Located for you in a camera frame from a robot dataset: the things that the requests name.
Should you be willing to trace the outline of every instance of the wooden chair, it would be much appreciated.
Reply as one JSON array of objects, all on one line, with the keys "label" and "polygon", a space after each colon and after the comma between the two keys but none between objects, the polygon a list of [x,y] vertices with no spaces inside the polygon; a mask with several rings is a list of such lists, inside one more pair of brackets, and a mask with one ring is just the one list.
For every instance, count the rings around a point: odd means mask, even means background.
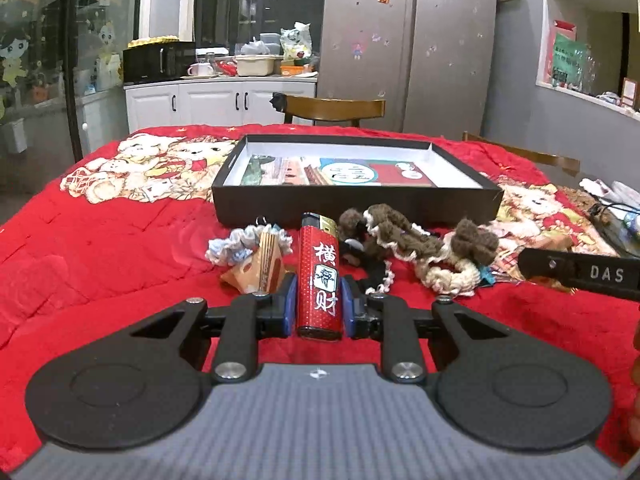
[{"label": "wooden chair", "polygon": [[351,126],[357,128],[361,119],[375,119],[385,115],[384,100],[347,101],[295,95],[284,97],[286,101],[279,111],[284,112],[285,124],[291,124],[295,116],[314,121],[351,121]]},{"label": "wooden chair", "polygon": [[576,176],[580,172],[580,161],[576,158],[570,158],[568,156],[551,155],[549,153],[532,152],[531,150],[525,150],[524,148],[516,148],[514,146],[508,146],[501,142],[494,142],[487,140],[484,137],[480,137],[474,134],[465,132],[462,134],[462,140],[476,140],[478,142],[485,142],[487,144],[493,144],[494,146],[500,146],[508,152],[519,155],[536,164],[545,164],[547,166],[555,166],[560,168],[565,173]]}]

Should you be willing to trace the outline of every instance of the red lighter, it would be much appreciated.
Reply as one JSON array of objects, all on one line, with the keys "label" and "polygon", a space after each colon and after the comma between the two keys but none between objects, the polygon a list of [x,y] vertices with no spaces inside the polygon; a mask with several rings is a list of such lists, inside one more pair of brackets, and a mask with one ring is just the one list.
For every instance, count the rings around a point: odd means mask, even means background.
[{"label": "red lighter", "polygon": [[298,335],[334,341],[342,336],[338,238],[333,220],[302,215],[298,257]]}]

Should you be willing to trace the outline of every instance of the microwave oven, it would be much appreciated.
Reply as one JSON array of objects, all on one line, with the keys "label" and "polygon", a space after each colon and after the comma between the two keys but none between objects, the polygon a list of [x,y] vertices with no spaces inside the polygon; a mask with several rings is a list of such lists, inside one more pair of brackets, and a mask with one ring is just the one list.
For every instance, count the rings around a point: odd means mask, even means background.
[{"label": "microwave oven", "polygon": [[125,83],[152,83],[180,79],[196,62],[193,41],[149,43],[123,52],[122,67]]}]

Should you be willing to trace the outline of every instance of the gray carbon fiber plate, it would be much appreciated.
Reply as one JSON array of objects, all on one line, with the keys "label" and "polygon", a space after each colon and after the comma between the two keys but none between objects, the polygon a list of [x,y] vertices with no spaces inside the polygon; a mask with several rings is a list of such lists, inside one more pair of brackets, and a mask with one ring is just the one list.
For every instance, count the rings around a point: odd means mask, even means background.
[{"label": "gray carbon fiber plate", "polygon": [[264,365],[217,386],[200,413],[148,446],[89,454],[47,444],[17,480],[607,480],[589,446],[525,456],[479,444],[417,386],[372,365]]}]

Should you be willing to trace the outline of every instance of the mug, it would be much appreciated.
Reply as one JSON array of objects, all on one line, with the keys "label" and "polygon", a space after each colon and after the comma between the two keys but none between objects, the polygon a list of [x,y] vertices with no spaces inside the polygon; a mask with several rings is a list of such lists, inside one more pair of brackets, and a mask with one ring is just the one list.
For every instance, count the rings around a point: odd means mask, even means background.
[{"label": "mug", "polygon": [[187,74],[193,75],[214,75],[215,71],[210,63],[194,63],[187,70]]}]

